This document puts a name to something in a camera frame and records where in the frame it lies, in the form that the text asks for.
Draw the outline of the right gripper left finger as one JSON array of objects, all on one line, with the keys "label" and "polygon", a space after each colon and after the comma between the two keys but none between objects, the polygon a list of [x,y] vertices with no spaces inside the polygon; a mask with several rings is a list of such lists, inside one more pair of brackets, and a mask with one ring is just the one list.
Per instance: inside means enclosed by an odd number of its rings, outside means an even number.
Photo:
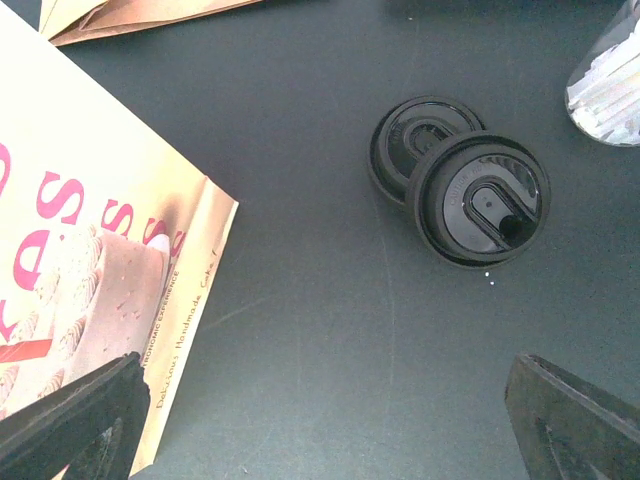
[{"label": "right gripper left finger", "polygon": [[3,479],[127,479],[150,405],[140,355],[115,358],[1,421]]}]

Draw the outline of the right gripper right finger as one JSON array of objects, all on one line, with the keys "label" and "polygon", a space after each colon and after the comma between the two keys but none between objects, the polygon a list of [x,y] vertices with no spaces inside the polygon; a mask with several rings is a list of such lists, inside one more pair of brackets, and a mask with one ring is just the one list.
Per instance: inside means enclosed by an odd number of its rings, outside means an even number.
[{"label": "right gripper right finger", "polygon": [[505,405],[531,479],[637,479],[639,409],[530,354],[511,366]]}]

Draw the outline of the cake print paper bag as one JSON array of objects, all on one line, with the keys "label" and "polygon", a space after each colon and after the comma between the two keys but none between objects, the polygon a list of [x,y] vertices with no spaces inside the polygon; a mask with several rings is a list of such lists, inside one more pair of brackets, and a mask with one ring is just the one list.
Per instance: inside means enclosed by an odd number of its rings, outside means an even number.
[{"label": "cake print paper bag", "polygon": [[237,202],[1,9],[1,414],[136,352],[150,466]]}]

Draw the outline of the single black cup lid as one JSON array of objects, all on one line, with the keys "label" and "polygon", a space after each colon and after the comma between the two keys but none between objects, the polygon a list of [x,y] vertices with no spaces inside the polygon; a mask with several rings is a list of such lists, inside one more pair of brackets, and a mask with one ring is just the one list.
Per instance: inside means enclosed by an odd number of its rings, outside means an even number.
[{"label": "single black cup lid", "polygon": [[448,262],[489,268],[532,246],[551,206],[543,165],[489,131],[449,137],[417,162],[406,209],[424,243]]}]

